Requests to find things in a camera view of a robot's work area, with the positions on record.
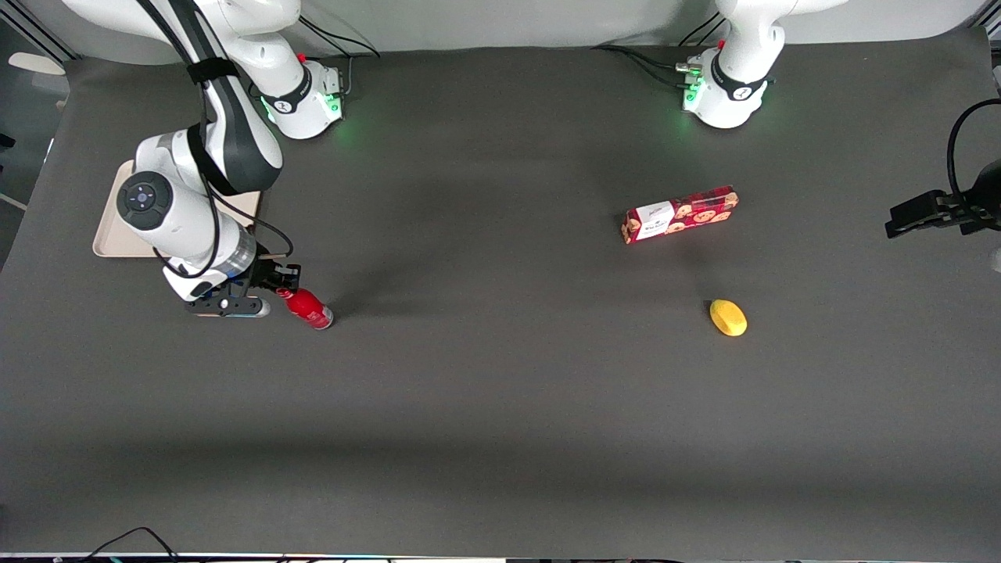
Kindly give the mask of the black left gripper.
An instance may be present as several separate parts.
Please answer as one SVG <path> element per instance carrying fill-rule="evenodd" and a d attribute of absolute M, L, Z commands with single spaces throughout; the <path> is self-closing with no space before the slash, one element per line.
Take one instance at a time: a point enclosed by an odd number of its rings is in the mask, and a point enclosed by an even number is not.
<path fill-rule="evenodd" d="M 986 165 L 971 188 L 960 190 L 954 160 L 947 160 L 953 206 L 944 190 L 930 190 L 893 206 L 885 224 L 887 238 L 927 228 L 959 227 L 962 235 L 989 229 L 1000 231 L 1000 160 Z"/>

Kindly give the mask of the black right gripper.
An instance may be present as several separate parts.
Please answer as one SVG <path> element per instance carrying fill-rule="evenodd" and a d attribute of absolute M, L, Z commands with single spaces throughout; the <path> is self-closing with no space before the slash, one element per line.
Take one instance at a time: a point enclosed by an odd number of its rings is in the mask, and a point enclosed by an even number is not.
<path fill-rule="evenodd" d="M 300 288 L 300 266 L 278 261 L 254 260 L 249 270 L 231 280 L 231 296 L 236 299 L 257 299 L 261 291 L 271 292 L 279 299 L 290 299 L 293 289 Z"/>

